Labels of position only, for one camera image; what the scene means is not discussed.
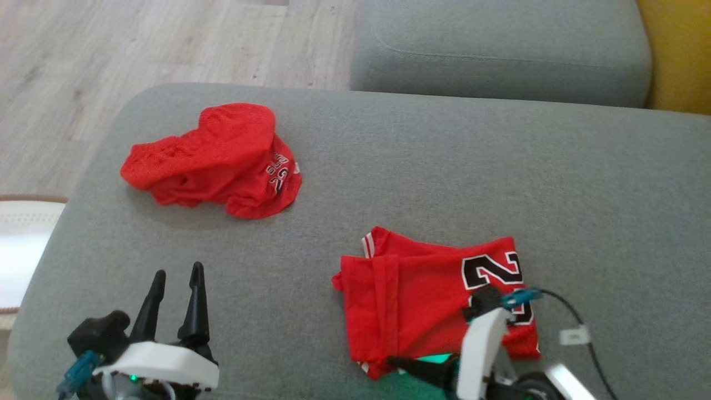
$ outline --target red cloth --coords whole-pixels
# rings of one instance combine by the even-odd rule
[[[264,105],[209,107],[197,129],[134,145],[121,176],[161,205],[210,201],[227,204],[234,216],[264,218],[290,205],[301,186],[299,166],[275,125]]]
[[[388,357],[459,353],[468,327],[462,309],[478,287],[492,284],[503,294],[525,287],[511,237],[453,248],[376,226],[363,248],[365,258],[341,258],[333,286],[343,291],[351,358],[372,379],[391,370]],[[503,338],[509,355],[539,358],[530,306],[514,314],[517,322]]]

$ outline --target wooden floor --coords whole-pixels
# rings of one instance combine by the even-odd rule
[[[151,86],[346,90],[359,3],[0,0],[0,196],[71,197],[121,106]]]

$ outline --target gray ottoman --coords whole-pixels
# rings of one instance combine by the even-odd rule
[[[132,144],[181,134],[227,102],[276,113],[304,174],[293,206],[244,221],[223,206],[159,206],[121,180]],[[380,224],[453,246],[512,235],[527,282],[579,308],[621,399],[702,398],[709,131],[708,117],[590,105],[154,88],[120,113],[59,220],[12,332],[12,384],[21,399],[52,398],[74,361],[67,335],[117,308],[135,317],[159,268],[157,337],[174,340],[200,260],[221,368],[205,400],[440,399],[411,377],[373,382],[348,356],[331,276]],[[585,348],[557,343],[574,327],[566,309],[533,307],[543,362],[564,362],[606,399]]]
[[[640,107],[634,0],[367,0],[351,89]]]

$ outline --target gray fabric surface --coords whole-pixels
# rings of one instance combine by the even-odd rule
[[[158,206],[119,177],[132,144],[242,101],[274,110],[299,161],[304,184],[285,212],[241,221],[222,206]],[[348,357],[330,279],[380,224],[453,246],[512,235],[527,282],[579,308],[621,399],[701,399],[710,132],[709,117],[589,105],[154,88],[123,109],[50,239],[11,336],[12,383],[21,399],[51,398],[74,360],[66,336],[117,308],[135,317],[159,268],[158,338],[174,340],[200,260],[221,367],[204,399],[439,399],[409,377],[372,382]],[[534,311],[545,361],[606,399],[584,348],[557,345],[574,327],[567,311],[554,300]]]
[[[351,89],[640,107],[634,0],[367,0]]]

